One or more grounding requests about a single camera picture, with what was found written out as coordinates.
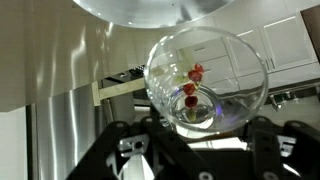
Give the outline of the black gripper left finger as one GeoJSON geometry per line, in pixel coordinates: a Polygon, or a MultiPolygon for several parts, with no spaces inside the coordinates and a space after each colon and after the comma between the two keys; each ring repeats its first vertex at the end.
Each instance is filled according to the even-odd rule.
{"type": "Polygon", "coordinates": [[[132,125],[110,123],[66,180],[120,180],[122,167],[134,155],[146,158],[155,180],[199,180],[200,157],[151,116],[132,125]]]}

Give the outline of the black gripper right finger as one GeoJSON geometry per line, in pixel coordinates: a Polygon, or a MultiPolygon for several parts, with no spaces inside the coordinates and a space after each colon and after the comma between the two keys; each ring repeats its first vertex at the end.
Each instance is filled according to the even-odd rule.
{"type": "Polygon", "coordinates": [[[320,131],[297,120],[256,116],[241,128],[256,180],[320,180],[320,131]]]}

